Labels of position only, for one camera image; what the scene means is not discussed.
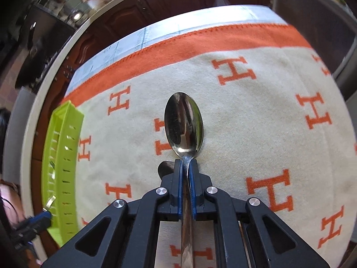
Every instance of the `lime green plastic tray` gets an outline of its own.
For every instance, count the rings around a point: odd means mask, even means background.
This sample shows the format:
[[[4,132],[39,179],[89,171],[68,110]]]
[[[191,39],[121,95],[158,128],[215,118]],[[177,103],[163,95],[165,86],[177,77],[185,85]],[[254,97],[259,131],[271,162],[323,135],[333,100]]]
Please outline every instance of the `lime green plastic tray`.
[[[61,247],[78,231],[75,171],[84,115],[71,101],[56,108],[50,119],[42,158],[42,205],[54,195],[48,232]]]

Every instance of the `silver utensil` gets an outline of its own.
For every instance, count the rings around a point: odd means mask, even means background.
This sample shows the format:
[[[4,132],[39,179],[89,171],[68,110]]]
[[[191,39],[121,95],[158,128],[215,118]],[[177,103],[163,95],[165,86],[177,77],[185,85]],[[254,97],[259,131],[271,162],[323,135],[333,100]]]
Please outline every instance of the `silver utensil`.
[[[189,164],[203,142],[203,121],[195,101],[183,92],[173,94],[165,108],[165,132],[171,148],[183,162],[181,268],[193,268],[193,230]]]
[[[174,173],[175,162],[173,161],[163,161],[158,166],[158,175],[162,179],[165,175]]]

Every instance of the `black cable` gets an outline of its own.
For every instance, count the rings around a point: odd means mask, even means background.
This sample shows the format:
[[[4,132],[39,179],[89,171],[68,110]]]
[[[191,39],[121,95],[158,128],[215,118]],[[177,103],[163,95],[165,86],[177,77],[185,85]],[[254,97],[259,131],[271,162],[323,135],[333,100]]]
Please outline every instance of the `black cable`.
[[[20,223],[20,218],[19,218],[19,214],[17,213],[15,207],[13,206],[13,204],[11,202],[9,202],[6,198],[0,197],[2,200],[5,200],[15,211],[16,213],[16,219],[17,219],[17,224]]]

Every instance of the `orange border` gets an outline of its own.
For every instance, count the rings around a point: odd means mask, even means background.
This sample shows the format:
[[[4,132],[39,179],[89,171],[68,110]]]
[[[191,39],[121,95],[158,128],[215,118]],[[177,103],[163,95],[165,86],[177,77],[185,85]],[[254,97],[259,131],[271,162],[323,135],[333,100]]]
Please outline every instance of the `orange border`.
[[[202,29],[158,42],[113,63],[77,87],[63,102],[71,100],[79,106],[131,78],[207,52],[289,46],[311,48],[290,25],[239,24]]]

